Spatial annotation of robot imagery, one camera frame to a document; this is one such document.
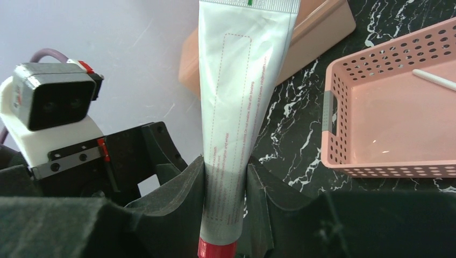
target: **red tube cap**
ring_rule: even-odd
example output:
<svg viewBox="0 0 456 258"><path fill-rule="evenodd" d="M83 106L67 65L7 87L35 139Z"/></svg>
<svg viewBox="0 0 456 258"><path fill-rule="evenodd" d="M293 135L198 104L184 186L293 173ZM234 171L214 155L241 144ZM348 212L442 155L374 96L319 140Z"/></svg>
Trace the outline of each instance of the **red tube cap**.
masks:
<svg viewBox="0 0 456 258"><path fill-rule="evenodd" d="M237 242L226 246L216 246L199 239L198 257L199 258L234 258L236 256Z"/></svg>

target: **beige box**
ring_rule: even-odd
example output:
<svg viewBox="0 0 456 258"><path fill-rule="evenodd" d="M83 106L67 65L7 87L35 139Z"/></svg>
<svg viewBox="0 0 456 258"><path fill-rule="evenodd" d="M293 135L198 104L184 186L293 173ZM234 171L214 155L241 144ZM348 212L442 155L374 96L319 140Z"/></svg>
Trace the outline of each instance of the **beige box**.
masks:
<svg viewBox="0 0 456 258"><path fill-rule="evenodd" d="M355 27L347 0L301 0L290 48L277 85L344 39ZM198 28L182 46L179 81L200 96Z"/></svg>

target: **white toothpaste tube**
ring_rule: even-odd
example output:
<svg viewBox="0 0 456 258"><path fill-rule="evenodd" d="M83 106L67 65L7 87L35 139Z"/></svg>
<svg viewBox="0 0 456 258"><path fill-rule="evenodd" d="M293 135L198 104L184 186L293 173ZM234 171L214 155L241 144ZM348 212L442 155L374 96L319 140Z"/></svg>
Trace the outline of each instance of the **white toothpaste tube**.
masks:
<svg viewBox="0 0 456 258"><path fill-rule="evenodd" d="M234 257L242 232L248 159L299 5L300 0L199 0L206 172L200 258Z"/></svg>

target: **gray basket handle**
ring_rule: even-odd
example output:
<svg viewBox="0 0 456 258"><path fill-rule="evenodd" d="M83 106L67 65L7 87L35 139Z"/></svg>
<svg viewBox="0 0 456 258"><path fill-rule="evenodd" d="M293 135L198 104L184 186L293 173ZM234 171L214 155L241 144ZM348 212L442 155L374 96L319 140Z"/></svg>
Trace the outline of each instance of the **gray basket handle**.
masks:
<svg viewBox="0 0 456 258"><path fill-rule="evenodd" d="M333 110L334 94L331 90L325 91L323 99L323 122L322 131L332 131L332 110Z"/></svg>

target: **perforated basket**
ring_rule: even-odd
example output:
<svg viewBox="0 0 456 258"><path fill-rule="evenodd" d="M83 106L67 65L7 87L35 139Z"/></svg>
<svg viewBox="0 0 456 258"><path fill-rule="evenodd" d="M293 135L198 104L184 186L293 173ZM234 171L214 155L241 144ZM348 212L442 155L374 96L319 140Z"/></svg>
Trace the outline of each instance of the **perforated basket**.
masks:
<svg viewBox="0 0 456 258"><path fill-rule="evenodd" d="M354 177L456 177L456 18L332 62L322 162Z"/></svg>

